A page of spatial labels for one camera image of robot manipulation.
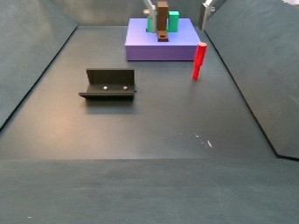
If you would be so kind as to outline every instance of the red peg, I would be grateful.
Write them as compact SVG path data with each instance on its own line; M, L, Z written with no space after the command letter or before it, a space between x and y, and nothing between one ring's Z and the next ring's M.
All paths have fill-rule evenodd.
M192 71L192 79L196 81L198 79L200 75L200 69L204 59L204 54L206 50L208 45L202 42L197 44L194 58L193 58L193 71Z

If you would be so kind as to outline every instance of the black bracket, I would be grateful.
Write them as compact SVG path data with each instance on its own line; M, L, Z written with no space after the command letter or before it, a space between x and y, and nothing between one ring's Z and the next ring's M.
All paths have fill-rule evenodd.
M78 95L86 99L133 98L135 92L134 69L87 68L87 90Z

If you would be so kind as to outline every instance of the wooden block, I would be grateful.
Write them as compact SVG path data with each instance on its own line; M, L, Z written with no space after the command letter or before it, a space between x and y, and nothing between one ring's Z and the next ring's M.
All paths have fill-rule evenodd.
M168 42L166 31L156 31L157 42Z
M168 18L168 3L157 2L156 3L156 30L166 30L166 18Z

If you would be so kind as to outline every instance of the gray floor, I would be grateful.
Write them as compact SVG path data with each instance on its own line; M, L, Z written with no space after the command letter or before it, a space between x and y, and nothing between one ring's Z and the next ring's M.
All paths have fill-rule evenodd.
M77 29L0 134L0 222L296 224L297 163L212 47L193 82L190 62L126 63L125 33ZM87 67L134 68L133 102L78 97Z
M3 224L296 224L285 160L2 160Z
M273 158L210 45L192 81L192 62L126 62L125 36L125 27L75 30L0 134L0 158ZM134 69L133 101L78 97L85 69L101 67Z

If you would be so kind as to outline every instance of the purple platform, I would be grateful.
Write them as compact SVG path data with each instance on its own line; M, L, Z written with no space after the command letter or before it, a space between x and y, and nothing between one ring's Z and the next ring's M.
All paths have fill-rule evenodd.
M178 31L168 32L169 42L157 42L145 32L145 18L130 18L125 35L126 60L193 60L200 38L188 18L180 18Z

